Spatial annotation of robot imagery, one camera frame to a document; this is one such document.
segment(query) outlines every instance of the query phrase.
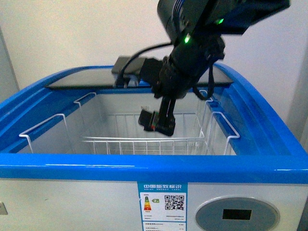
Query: digital display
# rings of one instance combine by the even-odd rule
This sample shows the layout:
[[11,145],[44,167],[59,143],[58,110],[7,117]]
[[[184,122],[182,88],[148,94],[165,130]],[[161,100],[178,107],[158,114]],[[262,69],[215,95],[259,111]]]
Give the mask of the digital display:
[[224,209],[222,219],[228,220],[250,220],[251,210],[246,209]]

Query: energy efficiency label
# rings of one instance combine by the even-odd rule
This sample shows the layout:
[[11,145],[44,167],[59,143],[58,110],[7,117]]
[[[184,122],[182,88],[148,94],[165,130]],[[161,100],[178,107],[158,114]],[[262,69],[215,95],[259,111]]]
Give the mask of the energy efficiency label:
[[138,183],[143,231],[186,231],[187,184]]

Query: circular control panel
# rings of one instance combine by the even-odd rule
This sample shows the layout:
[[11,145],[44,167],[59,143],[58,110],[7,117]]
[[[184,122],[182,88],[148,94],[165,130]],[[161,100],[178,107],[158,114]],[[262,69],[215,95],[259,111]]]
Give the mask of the circular control panel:
[[197,224],[205,231],[269,231],[279,218],[269,204],[244,197],[215,200],[196,214]]

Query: blue plastic trim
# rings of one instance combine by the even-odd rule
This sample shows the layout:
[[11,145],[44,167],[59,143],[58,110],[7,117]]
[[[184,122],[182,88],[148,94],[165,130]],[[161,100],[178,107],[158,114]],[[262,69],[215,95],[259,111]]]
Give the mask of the blue plastic trim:
[[0,154],[0,178],[308,184],[308,156]]
[[224,64],[215,64],[217,68],[219,68],[222,72],[224,72],[229,78],[231,78],[234,83],[232,86],[237,86],[237,89],[241,91],[241,94],[249,95],[252,101],[258,105],[259,109],[262,110],[262,113],[266,115],[266,119],[268,123],[271,124],[276,131],[277,137],[275,139],[281,139],[284,147],[288,150],[291,155],[306,157],[307,153],[302,148],[298,140],[289,130],[289,128],[285,125],[285,123],[280,119],[274,109],[270,106],[270,104],[263,98],[263,96],[256,90],[256,88],[248,82],[242,75],[233,70],[232,68],[224,65]]
[[[157,156],[157,155],[82,155],[82,154],[0,154],[0,178],[47,179],[47,180],[127,180],[159,182],[220,182],[220,183],[280,183],[308,184],[308,156],[291,134],[275,111],[257,92],[257,90],[240,74],[223,65],[216,65],[234,83],[229,89],[219,92],[232,94],[237,92],[247,110],[251,108],[247,100],[255,101],[256,113],[266,116],[267,126],[278,130],[278,138],[287,148],[285,155],[238,155],[238,156]],[[29,112],[32,123],[41,115],[32,115],[33,108],[41,102],[55,99],[54,111],[69,114],[76,109],[67,105],[72,99],[79,98],[91,90],[52,91],[43,88],[72,73],[94,68],[111,68],[112,66],[79,67],[51,75],[28,88],[20,91],[0,105],[0,123],[14,120],[18,116],[25,119],[22,112]],[[98,93],[150,93],[149,89],[103,90]],[[24,126],[16,123],[15,133]],[[247,129],[253,125],[246,123]]]

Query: robotic arm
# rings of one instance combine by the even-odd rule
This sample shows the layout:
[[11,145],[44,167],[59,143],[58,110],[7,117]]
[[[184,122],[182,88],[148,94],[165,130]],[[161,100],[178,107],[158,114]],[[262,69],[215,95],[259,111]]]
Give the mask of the robotic arm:
[[[213,94],[213,63],[224,58],[221,35],[241,35],[250,25],[289,6],[289,0],[160,0],[157,12],[174,49],[163,61],[150,59],[142,67],[144,72],[152,72],[142,78],[152,86],[154,97],[163,98],[159,112],[142,110],[139,124],[146,131],[172,136],[176,100],[191,88],[202,100]],[[204,97],[195,85],[208,68],[208,94]]]

